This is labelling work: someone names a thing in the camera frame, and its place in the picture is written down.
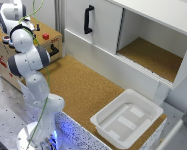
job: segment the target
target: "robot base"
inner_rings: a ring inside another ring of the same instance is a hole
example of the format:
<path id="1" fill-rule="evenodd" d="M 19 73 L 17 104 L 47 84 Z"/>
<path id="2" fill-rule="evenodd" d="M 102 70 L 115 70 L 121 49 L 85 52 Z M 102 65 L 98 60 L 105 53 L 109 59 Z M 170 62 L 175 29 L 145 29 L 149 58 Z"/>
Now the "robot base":
<path id="1" fill-rule="evenodd" d="M 25 128 L 23 128 L 18 136 L 17 136 L 17 149 L 18 150 L 49 150 L 48 147 L 45 147 L 42 149 L 42 147 L 40 145 L 37 145 L 36 147 L 32 147 L 31 145 L 29 145 L 28 149 L 27 149 L 27 146 L 28 146 L 28 136 L 29 134 L 33 131 L 33 129 L 35 128 L 35 126 L 37 125 L 37 122 L 33 122 L 31 124 L 28 124 Z M 57 150 L 59 150 L 59 148 L 61 147 L 62 145 L 62 142 L 63 142 L 63 138 L 62 138 L 62 134 L 61 133 L 58 133 L 56 135 L 57 137 Z"/>

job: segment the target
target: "cabinet door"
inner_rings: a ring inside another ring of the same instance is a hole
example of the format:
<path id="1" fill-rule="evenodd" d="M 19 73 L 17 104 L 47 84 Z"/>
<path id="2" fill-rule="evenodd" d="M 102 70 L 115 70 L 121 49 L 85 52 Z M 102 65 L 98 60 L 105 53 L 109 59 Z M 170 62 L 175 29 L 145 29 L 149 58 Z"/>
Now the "cabinet door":
<path id="1" fill-rule="evenodd" d="M 84 33 L 84 15 L 89 5 L 94 10 L 89 12 L 89 28 L 93 31 Z M 77 36 L 115 54 L 119 37 L 123 9 L 106 0 L 67 0 L 66 29 Z"/>

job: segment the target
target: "cork shelf surface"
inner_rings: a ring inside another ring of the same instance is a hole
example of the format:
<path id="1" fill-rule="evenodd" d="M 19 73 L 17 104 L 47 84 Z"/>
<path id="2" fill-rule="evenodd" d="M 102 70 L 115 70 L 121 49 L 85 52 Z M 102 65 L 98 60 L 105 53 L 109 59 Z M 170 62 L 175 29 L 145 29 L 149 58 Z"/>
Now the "cork shelf surface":
<path id="1" fill-rule="evenodd" d="M 36 25 L 36 21 L 33 17 L 31 17 L 31 22 Z M 49 39 L 53 39 L 57 36 L 61 36 L 61 34 L 59 32 L 57 32 L 56 30 L 50 28 L 49 26 L 43 24 L 42 22 L 39 21 L 39 25 L 40 25 L 40 31 L 35 31 L 34 33 L 36 34 L 36 37 L 40 43 L 40 45 L 42 45 L 43 43 L 47 42 L 47 40 L 44 40 L 42 38 L 42 35 L 44 33 L 49 33 Z M 2 42 L 2 38 L 3 36 L 5 36 L 6 34 L 1 32 L 1 28 L 0 28 L 0 42 Z"/>
<path id="2" fill-rule="evenodd" d="M 174 82 L 182 58 L 142 38 L 137 38 L 118 53 Z"/>
<path id="3" fill-rule="evenodd" d="M 65 99 L 63 111 L 116 150 L 97 133 L 90 118 L 124 92 L 124 89 L 68 55 L 49 65 L 48 69 L 51 93 Z M 46 69 L 41 70 L 41 73 L 47 78 Z M 129 150 L 139 149 L 165 119 L 166 115 L 160 116 Z"/>

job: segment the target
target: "white container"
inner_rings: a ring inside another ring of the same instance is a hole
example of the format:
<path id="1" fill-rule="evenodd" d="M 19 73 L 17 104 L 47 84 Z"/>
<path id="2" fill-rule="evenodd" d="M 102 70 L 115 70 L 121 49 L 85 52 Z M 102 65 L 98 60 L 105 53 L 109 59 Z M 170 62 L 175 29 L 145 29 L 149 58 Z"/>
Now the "white container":
<path id="1" fill-rule="evenodd" d="M 111 144 L 128 149 L 162 113 L 162 108 L 128 89 L 90 120 Z"/>

